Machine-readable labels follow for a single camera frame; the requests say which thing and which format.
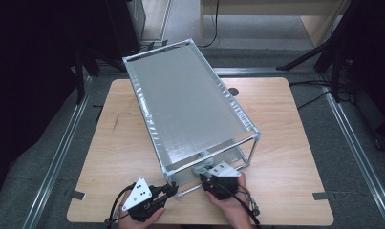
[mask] desk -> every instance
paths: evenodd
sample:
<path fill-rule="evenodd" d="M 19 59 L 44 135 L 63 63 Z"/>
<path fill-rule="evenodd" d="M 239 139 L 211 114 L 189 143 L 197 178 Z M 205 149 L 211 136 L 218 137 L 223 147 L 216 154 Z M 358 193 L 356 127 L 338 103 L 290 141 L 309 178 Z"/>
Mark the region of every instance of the desk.
<path fill-rule="evenodd" d="M 261 210 L 259 220 L 268 225 L 332 224 L 328 201 L 314 200 L 312 195 L 324 188 L 287 80 L 223 82 L 240 91 L 236 99 L 262 132 L 251 165 L 244 169 Z M 120 79 L 112 84 L 76 186 L 86 198 L 72 200 L 68 220 L 104 221 L 117 194 L 141 176 L 149 184 L 164 184 L 133 88 L 129 80 Z M 159 223 L 226 224 L 201 189 L 169 199 L 165 208 Z"/>
<path fill-rule="evenodd" d="M 219 15 L 301 15 L 314 47 L 323 42 L 335 18 L 345 10 L 348 0 L 221 0 Z M 201 0 L 201 41 L 203 17 L 216 14 L 215 0 Z"/>

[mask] human hand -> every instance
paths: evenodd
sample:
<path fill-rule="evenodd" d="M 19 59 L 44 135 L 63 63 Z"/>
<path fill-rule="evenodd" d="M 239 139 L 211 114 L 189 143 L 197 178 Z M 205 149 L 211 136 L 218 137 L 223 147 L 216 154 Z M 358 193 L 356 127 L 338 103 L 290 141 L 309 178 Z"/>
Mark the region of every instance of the human hand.
<path fill-rule="evenodd" d="M 237 182 L 239 183 L 238 191 L 236 197 L 239 198 L 246 206 L 249 205 L 249 200 L 246 197 L 246 175 L 241 173 L 238 177 Z M 218 206 L 225 218 L 230 223 L 230 225 L 235 229 L 248 229 L 252 228 L 251 222 L 249 220 L 248 212 L 243 208 L 242 204 L 235 199 L 234 197 L 218 200 L 210 192 L 205 191 L 210 202 Z"/>
<path fill-rule="evenodd" d="M 124 197 L 123 197 L 123 200 L 120 203 L 120 206 L 123 206 L 123 204 L 126 201 L 126 199 L 130 196 L 130 193 L 131 192 L 127 191 L 124 194 Z M 125 217 L 123 219 L 119 219 L 118 220 L 118 229 L 146 229 L 151 224 L 157 222 L 160 219 L 160 217 L 162 216 L 162 214 L 164 213 L 164 211 L 165 211 L 164 208 L 158 209 L 145 222 L 140 222 L 140 221 L 132 220 L 132 218 L 130 216 L 127 216 L 127 217 Z M 126 216 L 127 214 L 128 214 L 128 212 L 127 211 L 121 211 L 121 207 L 120 207 L 120 211 L 118 213 L 118 217 L 122 218 L 122 217 Z"/>

